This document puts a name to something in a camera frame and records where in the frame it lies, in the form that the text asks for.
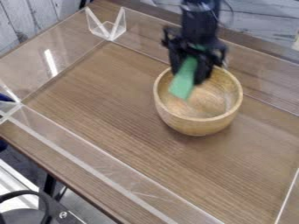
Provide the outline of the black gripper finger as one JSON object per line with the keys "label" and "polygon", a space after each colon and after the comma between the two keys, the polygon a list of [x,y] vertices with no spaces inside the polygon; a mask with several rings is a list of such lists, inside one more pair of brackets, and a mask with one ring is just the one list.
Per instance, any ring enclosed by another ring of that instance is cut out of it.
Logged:
{"label": "black gripper finger", "polygon": [[181,49],[171,48],[170,61],[173,67],[173,74],[177,74],[180,72],[185,59],[186,59],[186,52],[182,51]]}
{"label": "black gripper finger", "polygon": [[212,77],[214,62],[206,55],[202,55],[197,60],[194,84],[201,85]]}

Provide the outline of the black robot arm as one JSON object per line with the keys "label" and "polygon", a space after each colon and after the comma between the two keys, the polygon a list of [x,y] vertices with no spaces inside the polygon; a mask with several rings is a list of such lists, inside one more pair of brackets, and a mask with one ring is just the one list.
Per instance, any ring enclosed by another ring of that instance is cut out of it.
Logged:
{"label": "black robot arm", "polygon": [[182,0],[182,27],[163,28],[162,44],[169,49],[173,72],[178,74],[184,62],[194,59],[196,85],[212,77],[214,67],[225,66],[229,47],[218,36],[221,4],[222,0]]}

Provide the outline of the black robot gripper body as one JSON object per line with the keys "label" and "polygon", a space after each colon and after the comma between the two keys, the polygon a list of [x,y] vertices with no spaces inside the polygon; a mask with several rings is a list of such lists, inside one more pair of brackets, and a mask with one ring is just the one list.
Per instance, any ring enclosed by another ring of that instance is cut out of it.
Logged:
{"label": "black robot gripper body", "polygon": [[218,38],[221,7],[218,5],[182,5],[182,27],[167,25],[163,28],[163,46],[186,49],[190,45],[205,47],[205,55],[214,65],[222,67],[228,46]]}

